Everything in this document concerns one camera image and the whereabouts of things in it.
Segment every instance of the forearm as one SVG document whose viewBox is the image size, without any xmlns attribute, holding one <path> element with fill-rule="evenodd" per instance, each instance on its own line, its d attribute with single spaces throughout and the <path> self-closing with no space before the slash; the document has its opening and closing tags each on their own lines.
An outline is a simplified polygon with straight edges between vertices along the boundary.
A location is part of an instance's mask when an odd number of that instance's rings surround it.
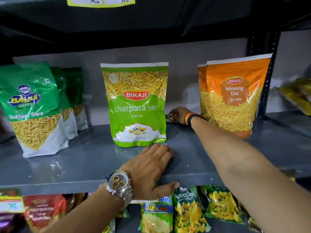
<svg viewBox="0 0 311 233">
<path fill-rule="evenodd" d="M 123 208 L 123 200 L 101 186 L 67 216 L 52 224 L 45 233 L 102 233 Z"/>
<path fill-rule="evenodd" d="M 192 118 L 191 125 L 223 183 L 266 233 L 309 231 L 311 196 L 306 190 L 243 139 L 199 117 Z"/>
</svg>

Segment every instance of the person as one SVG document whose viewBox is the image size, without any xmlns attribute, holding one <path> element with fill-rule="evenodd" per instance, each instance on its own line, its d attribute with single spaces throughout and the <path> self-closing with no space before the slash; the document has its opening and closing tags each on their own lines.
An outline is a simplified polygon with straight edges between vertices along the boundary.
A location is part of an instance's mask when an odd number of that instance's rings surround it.
<svg viewBox="0 0 311 233">
<path fill-rule="evenodd" d="M 310 232 L 311 193 L 281 173 L 262 153 L 186 108 L 172 110 L 169 118 L 181 124 L 191 123 L 223 183 L 265 233 Z M 171 195 L 179 187 L 177 180 L 156 187 L 173 156 L 167 145 L 155 144 L 120 168 L 131 177 L 133 199 L 155 200 Z M 123 208 L 123 199 L 101 185 L 91 197 L 45 232 L 101 233 Z"/>
</svg>

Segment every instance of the hand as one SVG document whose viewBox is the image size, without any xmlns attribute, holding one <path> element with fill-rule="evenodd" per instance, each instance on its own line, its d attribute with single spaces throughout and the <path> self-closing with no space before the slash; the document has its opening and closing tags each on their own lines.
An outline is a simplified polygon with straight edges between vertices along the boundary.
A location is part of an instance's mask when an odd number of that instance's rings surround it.
<svg viewBox="0 0 311 233">
<path fill-rule="evenodd" d="M 178 107 L 169 113 L 168 118 L 172 122 L 185 124 L 185 116 L 187 113 L 191 113 L 191 111 L 184 107 Z"/>
<path fill-rule="evenodd" d="M 171 195 L 174 189 L 179 187 L 177 181 L 156 187 L 173 156 L 169 146 L 154 144 L 152 147 L 146 147 L 119 169 L 131 177 L 134 200 L 157 200 Z"/>
</svg>

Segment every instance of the metal watch strap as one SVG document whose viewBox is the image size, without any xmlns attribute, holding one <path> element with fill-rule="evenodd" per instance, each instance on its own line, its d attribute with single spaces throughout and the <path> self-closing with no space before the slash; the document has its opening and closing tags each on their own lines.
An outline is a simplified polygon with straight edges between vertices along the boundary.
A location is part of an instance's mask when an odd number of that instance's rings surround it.
<svg viewBox="0 0 311 233">
<path fill-rule="evenodd" d="M 132 187 L 131 186 L 129 186 L 127 191 L 124 193 L 122 199 L 124 201 L 124 207 L 127 207 L 133 199 L 133 193 L 132 193 Z"/>
</svg>

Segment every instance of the round white sticker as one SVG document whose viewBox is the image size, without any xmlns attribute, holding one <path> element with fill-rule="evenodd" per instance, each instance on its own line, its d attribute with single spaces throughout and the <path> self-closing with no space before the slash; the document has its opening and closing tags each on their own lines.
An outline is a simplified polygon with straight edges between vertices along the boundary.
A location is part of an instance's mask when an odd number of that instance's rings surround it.
<svg viewBox="0 0 311 233">
<path fill-rule="evenodd" d="M 109 74 L 109 80 L 112 83 L 116 83 L 118 81 L 118 75 L 116 75 L 116 74 Z"/>
</svg>

